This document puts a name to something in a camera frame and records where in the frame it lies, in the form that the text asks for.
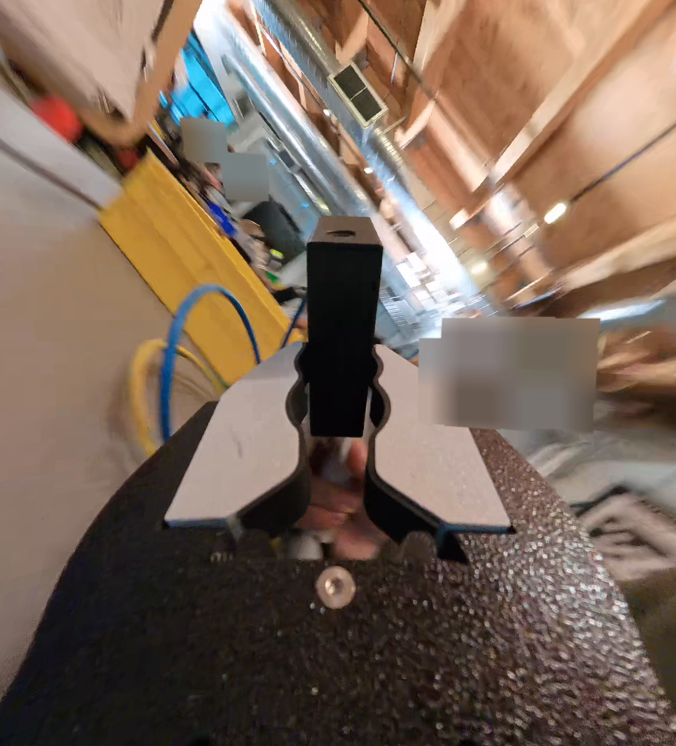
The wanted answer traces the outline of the red box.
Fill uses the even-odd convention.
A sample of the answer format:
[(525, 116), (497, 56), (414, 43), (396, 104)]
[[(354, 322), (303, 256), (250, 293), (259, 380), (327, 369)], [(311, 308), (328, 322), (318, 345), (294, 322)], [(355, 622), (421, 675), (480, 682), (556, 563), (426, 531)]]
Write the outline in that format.
[(80, 140), (84, 127), (73, 108), (62, 98), (52, 95), (33, 98), (30, 108), (36, 117), (68, 143), (75, 144)]

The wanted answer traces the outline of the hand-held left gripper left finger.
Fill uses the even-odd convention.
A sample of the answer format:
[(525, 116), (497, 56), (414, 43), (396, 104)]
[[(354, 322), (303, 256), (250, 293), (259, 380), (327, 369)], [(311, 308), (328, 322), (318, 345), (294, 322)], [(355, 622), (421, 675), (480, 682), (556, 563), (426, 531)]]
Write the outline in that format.
[(229, 388), (165, 514), (174, 528), (285, 533), (310, 504), (306, 386), (294, 342)]

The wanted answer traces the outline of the ceiling vent grille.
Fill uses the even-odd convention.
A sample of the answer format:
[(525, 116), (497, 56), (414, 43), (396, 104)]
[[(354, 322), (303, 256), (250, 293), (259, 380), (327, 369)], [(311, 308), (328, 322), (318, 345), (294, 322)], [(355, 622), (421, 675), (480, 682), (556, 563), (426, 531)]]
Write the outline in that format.
[(362, 130), (371, 129), (387, 115), (389, 109), (384, 100), (370, 86), (355, 63), (350, 62), (327, 79)]

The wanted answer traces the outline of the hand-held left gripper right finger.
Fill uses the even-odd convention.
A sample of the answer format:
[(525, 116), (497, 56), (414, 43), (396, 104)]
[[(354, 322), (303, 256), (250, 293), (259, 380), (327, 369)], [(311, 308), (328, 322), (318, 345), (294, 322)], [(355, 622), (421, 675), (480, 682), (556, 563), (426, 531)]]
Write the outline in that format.
[(423, 420), (418, 369), (381, 344), (373, 356), (363, 498), (370, 520), (397, 543), (415, 532), (436, 544), (514, 533), (472, 432)]

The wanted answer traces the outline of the yellow plastic bin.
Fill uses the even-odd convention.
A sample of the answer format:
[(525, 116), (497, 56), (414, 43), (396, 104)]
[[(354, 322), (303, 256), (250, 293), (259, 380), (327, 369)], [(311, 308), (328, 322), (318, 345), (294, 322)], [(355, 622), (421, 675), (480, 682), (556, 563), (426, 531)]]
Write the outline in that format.
[[(100, 224), (172, 314), (196, 287), (220, 285), (247, 313), (262, 359), (277, 352), (289, 325), (285, 310), (152, 152), (123, 180)], [(256, 364), (243, 322), (220, 294), (196, 304), (185, 332), (227, 384)]]

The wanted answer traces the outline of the black network switch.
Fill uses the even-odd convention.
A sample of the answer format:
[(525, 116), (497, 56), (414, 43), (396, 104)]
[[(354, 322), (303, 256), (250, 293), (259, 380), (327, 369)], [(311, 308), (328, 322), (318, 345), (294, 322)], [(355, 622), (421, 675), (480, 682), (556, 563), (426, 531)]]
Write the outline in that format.
[(361, 437), (376, 373), (383, 246), (369, 217), (325, 216), (306, 249), (302, 372), (314, 437)]

